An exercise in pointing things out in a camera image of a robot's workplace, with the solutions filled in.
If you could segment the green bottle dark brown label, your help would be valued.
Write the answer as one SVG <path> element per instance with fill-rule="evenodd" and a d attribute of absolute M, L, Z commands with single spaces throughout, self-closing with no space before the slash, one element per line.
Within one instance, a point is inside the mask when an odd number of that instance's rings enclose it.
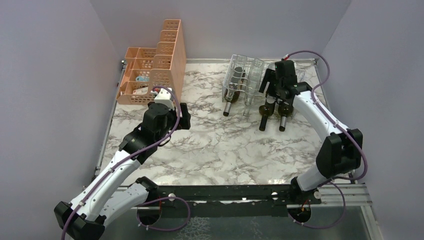
<path fill-rule="evenodd" d="M 278 114 L 280 116 L 280 122 L 279 122 L 279 131 L 284 132 L 286 130 L 286 125 L 288 118 L 292 116 L 293 114 L 293 107 L 289 104 L 281 102 L 281 104 L 278 106 Z"/>

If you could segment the green wine bottle white label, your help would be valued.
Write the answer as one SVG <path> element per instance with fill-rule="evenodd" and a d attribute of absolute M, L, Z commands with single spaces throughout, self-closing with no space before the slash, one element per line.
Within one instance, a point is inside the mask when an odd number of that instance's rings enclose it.
<path fill-rule="evenodd" d="M 259 107 L 259 113 L 261 114 L 261 121 L 259 124 L 259 130 L 265 131 L 267 126 L 267 121 L 270 116 L 274 114 L 276 105 L 276 98 L 268 96 L 263 105 Z"/>

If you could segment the green bottle grey foil neck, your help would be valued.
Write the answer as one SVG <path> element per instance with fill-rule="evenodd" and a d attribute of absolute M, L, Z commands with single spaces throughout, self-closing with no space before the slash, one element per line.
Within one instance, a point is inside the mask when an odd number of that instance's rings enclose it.
<path fill-rule="evenodd" d="M 238 98 L 240 96 L 240 91 L 239 90 L 230 90 L 229 86 L 228 88 L 225 90 L 225 100 L 226 100 L 226 104 L 223 110 L 223 115 L 225 117 L 229 116 L 232 104 L 235 103 Z"/>

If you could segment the clear square glass bottle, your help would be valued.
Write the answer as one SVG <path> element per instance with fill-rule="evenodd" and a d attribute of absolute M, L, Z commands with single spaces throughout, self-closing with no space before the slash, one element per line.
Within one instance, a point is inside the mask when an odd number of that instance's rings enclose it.
<path fill-rule="evenodd" d="M 242 90 L 246 75 L 247 57 L 235 54 L 232 58 L 228 87 L 232 91 Z"/>

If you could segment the clear tall glass bottle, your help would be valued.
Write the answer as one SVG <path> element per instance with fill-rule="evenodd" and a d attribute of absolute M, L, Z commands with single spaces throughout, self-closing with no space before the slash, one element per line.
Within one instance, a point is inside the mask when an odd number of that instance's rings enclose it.
<path fill-rule="evenodd" d="M 255 93 L 259 89 L 260 81 L 262 79 L 262 73 L 265 62 L 261 59 L 254 58 L 248 73 L 248 82 L 246 84 L 246 90 L 248 88 L 254 89 Z"/>

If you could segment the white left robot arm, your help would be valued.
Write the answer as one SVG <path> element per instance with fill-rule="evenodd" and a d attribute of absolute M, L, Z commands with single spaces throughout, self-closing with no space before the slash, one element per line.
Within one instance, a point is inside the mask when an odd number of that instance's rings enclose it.
<path fill-rule="evenodd" d="M 176 108 L 150 103 L 142 123 L 123 138 L 106 168 L 78 196 L 54 208 L 61 239 L 98 240 L 108 225 L 132 207 L 160 205 L 158 185 L 147 177 L 122 192 L 118 188 L 174 131 L 190 129 L 190 120 L 186 103 Z"/>

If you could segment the pink plastic organizer basket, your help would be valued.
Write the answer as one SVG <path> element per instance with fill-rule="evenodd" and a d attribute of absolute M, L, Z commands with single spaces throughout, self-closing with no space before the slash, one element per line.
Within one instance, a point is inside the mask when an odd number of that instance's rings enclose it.
<path fill-rule="evenodd" d="M 154 100 L 155 86 L 171 88 L 181 100 L 187 56 L 180 19 L 164 20 L 156 47 L 129 47 L 124 59 L 118 104 L 147 105 Z"/>

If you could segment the black metal base rail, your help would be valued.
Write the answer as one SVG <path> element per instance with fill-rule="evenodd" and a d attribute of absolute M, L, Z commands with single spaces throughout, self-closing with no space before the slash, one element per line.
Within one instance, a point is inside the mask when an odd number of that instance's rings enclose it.
<path fill-rule="evenodd" d="M 143 221 L 159 218 L 286 217 L 295 209 L 321 204 L 317 190 L 301 193 L 289 184 L 160 185 L 136 207 Z"/>

